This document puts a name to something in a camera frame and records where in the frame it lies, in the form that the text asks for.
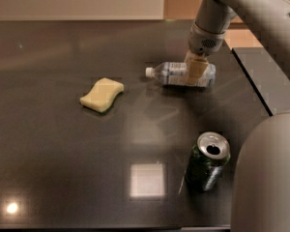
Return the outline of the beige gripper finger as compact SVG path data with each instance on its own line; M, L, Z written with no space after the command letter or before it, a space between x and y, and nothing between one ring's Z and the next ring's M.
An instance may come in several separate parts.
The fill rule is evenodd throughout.
M188 50L187 53L186 53L186 56L185 56L184 62L187 63L187 64L189 64L190 61L193 59L193 57L194 57L194 54L191 53L191 52Z
M194 57L188 58L185 63L188 66L188 76L186 79L187 85L196 85L198 80L209 65L206 58Z

